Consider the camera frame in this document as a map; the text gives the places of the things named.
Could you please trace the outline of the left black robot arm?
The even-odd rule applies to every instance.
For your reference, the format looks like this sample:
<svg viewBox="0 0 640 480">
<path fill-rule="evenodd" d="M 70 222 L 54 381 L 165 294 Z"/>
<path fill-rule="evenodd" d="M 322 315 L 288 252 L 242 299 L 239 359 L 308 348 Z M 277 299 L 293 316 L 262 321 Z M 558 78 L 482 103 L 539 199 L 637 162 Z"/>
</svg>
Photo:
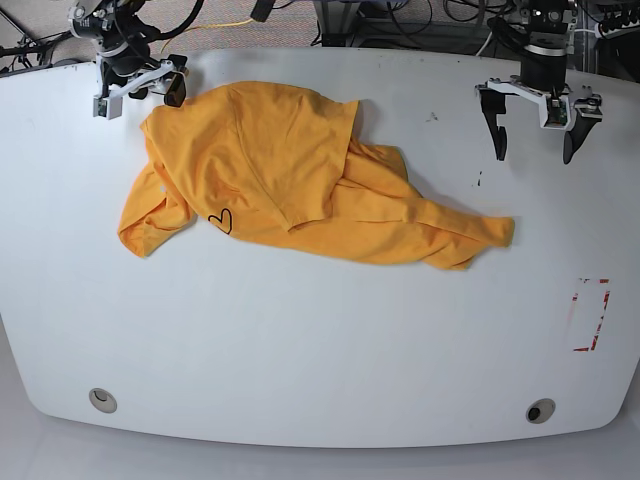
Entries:
<svg viewBox="0 0 640 480">
<path fill-rule="evenodd" d="M 507 131 L 498 124 L 498 117 L 506 113 L 506 98 L 514 96 L 536 105 L 541 128 L 564 133 L 563 163 L 569 164 L 603 120 L 601 96 L 589 86 L 574 90 L 566 82 L 578 6 L 574 1 L 517 1 L 515 5 L 519 25 L 494 17 L 488 26 L 496 41 L 518 56 L 519 73 L 476 86 L 496 159 L 503 161 L 507 153 Z"/>
</svg>

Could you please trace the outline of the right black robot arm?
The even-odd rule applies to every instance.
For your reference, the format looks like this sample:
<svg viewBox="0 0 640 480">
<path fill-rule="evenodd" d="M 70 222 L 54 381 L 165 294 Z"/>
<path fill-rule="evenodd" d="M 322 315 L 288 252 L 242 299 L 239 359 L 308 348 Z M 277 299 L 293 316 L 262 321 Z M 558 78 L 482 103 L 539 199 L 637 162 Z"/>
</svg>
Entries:
<svg viewBox="0 0 640 480">
<path fill-rule="evenodd" d="M 98 93 L 93 115 L 107 120 L 122 115 L 124 99 L 143 100 L 161 95 L 164 104 L 179 108 L 186 98 L 187 58 L 170 55 L 156 59 L 150 45 L 169 41 L 186 31 L 200 12 L 196 2 L 177 27 L 162 32 L 143 22 L 138 12 L 142 1 L 77 1 L 70 8 L 70 33 L 92 43 L 96 51 Z"/>
</svg>

